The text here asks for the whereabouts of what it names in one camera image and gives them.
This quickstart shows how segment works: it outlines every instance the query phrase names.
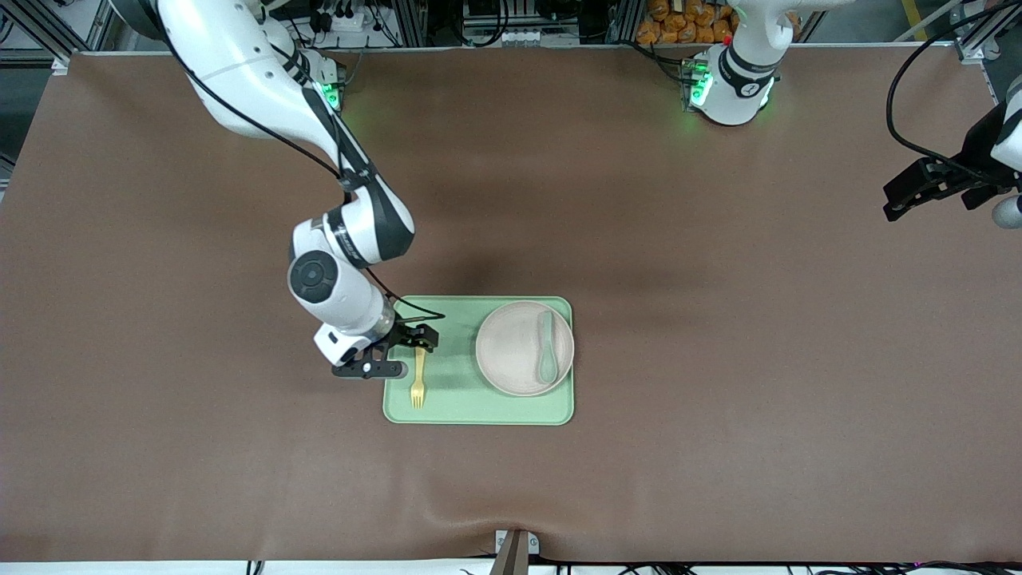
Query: yellow fork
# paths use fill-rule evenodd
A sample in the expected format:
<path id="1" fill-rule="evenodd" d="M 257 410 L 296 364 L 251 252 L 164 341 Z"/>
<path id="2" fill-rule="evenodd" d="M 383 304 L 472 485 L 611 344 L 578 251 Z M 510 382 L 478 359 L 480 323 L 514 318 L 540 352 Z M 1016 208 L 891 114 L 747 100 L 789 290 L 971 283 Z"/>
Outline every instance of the yellow fork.
<path id="1" fill-rule="evenodd" d="M 422 410 L 426 400 L 426 385 L 422 383 L 422 370 L 426 364 L 426 349 L 415 348 L 415 383 L 412 384 L 412 408 Z"/>

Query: plastic tray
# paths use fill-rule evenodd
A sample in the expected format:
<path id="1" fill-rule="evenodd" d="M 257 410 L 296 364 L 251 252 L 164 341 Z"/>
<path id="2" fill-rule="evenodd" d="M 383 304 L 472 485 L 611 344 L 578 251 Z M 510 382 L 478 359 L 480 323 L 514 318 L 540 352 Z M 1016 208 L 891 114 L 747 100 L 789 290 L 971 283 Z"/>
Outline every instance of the plastic tray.
<path id="1" fill-rule="evenodd" d="M 557 297 L 406 296 L 410 303 L 447 315 L 428 323 L 439 332 L 439 346 L 426 355 L 423 380 L 426 399 L 413 410 L 409 389 L 415 379 L 415 355 L 409 348 L 391 350 L 391 360 L 408 366 L 407 375 L 383 384 L 383 415 L 396 424 L 471 426 L 561 426 L 574 414 L 574 370 L 550 392 L 513 397 L 498 391 L 475 363 L 475 336 L 482 321 L 497 308 L 522 300 L 544 303 L 572 326 L 571 305 Z M 398 302 L 405 318 L 421 313 Z"/>

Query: green led light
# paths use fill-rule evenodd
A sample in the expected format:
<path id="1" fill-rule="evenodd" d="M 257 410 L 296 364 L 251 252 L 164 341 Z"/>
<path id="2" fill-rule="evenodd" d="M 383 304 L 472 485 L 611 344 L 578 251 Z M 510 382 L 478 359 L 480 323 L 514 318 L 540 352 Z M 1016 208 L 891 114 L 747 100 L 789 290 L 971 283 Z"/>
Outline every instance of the green led light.
<path id="1" fill-rule="evenodd" d="M 706 95 L 709 94 L 710 87 L 713 86 L 713 76 L 705 75 L 702 80 L 700 80 L 692 88 L 692 103 L 694 105 L 702 105 L 706 103 Z"/>
<path id="2" fill-rule="evenodd" d="M 323 92 L 323 96 L 330 102 L 330 105 L 335 106 L 340 101 L 339 91 L 332 84 L 320 84 L 317 82 L 316 85 L 319 86 L 320 91 Z"/>

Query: brown table mat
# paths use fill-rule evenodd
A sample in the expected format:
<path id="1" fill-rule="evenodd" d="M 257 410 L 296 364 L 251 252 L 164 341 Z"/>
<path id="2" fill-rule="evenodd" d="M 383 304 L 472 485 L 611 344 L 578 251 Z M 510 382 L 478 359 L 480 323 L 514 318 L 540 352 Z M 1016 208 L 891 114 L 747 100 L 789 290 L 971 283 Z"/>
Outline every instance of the brown table mat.
<path id="1" fill-rule="evenodd" d="M 406 294 L 574 307 L 561 428 L 396 426 L 285 284 L 336 184 L 167 57 L 77 56 L 0 204 L 0 559 L 1022 559 L 1019 236 L 884 220 L 908 49 L 792 50 L 726 129 L 620 50 L 372 54 L 344 115 L 415 215 Z M 905 134 L 991 105 L 934 49 Z"/>

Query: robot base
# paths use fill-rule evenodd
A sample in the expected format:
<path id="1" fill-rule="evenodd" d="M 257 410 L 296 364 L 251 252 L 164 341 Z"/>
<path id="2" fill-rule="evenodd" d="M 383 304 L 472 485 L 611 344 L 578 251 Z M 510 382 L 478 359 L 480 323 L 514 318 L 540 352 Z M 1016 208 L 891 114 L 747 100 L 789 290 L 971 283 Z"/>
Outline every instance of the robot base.
<path id="1" fill-rule="evenodd" d="M 698 109 L 724 126 L 739 126 L 755 117 L 766 105 L 774 80 L 762 89 L 757 84 L 749 84 L 748 89 L 755 90 L 754 95 L 739 96 L 735 88 L 723 80 L 719 62 L 724 49 L 723 44 L 716 44 L 693 57 L 693 63 L 685 66 L 686 71 L 691 70 L 693 80 L 692 84 L 683 87 L 686 108 Z"/>

